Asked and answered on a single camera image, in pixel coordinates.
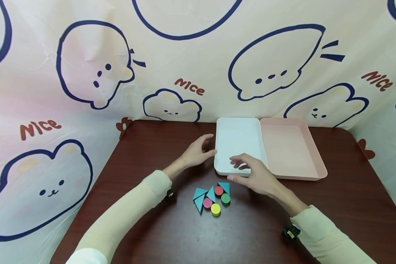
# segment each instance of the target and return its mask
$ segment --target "triangular prism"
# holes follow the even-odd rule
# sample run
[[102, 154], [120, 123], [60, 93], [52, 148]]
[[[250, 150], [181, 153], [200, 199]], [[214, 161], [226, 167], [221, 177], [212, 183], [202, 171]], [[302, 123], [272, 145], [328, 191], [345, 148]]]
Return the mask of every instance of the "triangular prism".
[[201, 188], [197, 188], [195, 190], [195, 194], [194, 194], [193, 200], [195, 200], [196, 198], [200, 197], [203, 194], [206, 194], [207, 192], [208, 192], [207, 190], [204, 190], [204, 189], [201, 189]]
[[196, 198], [194, 200], [195, 206], [197, 206], [197, 209], [199, 213], [202, 213], [202, 204], [204, 202], [205, 194], [201, 195], [200, 197]]
[[214, 192], [213, 186], [211, 186], [211, 189], [208, 191], [207, 197], [210, 198], [213, 202], [216, 202], [216, 194]]
[[217, 183], [223, 190], [230, 196], [230, 184], [229, 183]]

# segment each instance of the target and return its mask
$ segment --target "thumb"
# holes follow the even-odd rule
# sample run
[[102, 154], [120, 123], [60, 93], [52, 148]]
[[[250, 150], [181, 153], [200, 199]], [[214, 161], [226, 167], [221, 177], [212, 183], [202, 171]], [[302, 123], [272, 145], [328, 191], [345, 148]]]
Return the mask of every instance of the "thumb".
[[239, 183], [240, 185], [243, 185], [243, 186], [248, 187], [249, 178], [244, 178], [244, 177], [240, 177], [240, 176], [235, 175], [235, 174], [230, 174], [230, 175], [227, 177], [227, 179], [228, 179], [229, 181], [233, 181], [233, 182], [235, 182], [235, 183]]
[[211, 158], [212, 156], [216, 155], [216, 153], [217, 153], [217, 150], [210, 150], [210, 151], [207, 151], [206, 153], [204, 153], [204, 157], [205, 157], [205, 159]]

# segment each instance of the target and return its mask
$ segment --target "pink box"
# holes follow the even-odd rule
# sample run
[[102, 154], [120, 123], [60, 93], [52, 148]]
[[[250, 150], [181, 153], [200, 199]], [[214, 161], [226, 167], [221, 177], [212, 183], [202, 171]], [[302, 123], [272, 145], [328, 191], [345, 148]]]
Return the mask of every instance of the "pink box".
[[267, 165], [279, 179], [317, 181], [327, 176], [320, 153], [304, 120], [260, 120]]

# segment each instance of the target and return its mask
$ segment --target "wooden table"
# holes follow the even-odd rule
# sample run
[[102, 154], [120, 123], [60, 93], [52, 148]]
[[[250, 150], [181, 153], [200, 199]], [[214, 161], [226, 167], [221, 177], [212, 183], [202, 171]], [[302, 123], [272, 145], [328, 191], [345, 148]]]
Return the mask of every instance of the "wooden table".
[[[310, 128], [329, 172], [320, 181], [281, 180], [307, 204], [317, 206], [376, 262], [396, 263], [396, 207], [355, 139], [338, 128]], [[135, 121], [115, 148], [51, 263], [69, 258], [92, 223], [155, 169], [164, 169], [214, 123]], [[190, 168], [173, 183], [176, 196], [148, 212], [120, 243], [112, 263], [317, 263], [295, 241], [282, 241], [290, 224], [268, 197], [231, 184], [231, 205], [220, 217], [199, 215], [195, 188], [210, 188], [213, 159]]]

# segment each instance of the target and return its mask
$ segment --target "left hand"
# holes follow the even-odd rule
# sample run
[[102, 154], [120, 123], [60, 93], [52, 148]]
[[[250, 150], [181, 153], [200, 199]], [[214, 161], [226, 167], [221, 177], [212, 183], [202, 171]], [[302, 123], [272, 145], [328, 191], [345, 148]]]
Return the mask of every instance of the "left hand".
[[204, 145], [208, 144], [209, 139], [211, 139], [213, 136], [213, 134], [205, 134], [200, 136], [197, 140], [189, 145], [187, 150], [179, 158], [184, 163], [186, 168], [197, 166], [206, 161], [208, 158], [216, 155], [217, 150], [205, 152], [203, 149]]

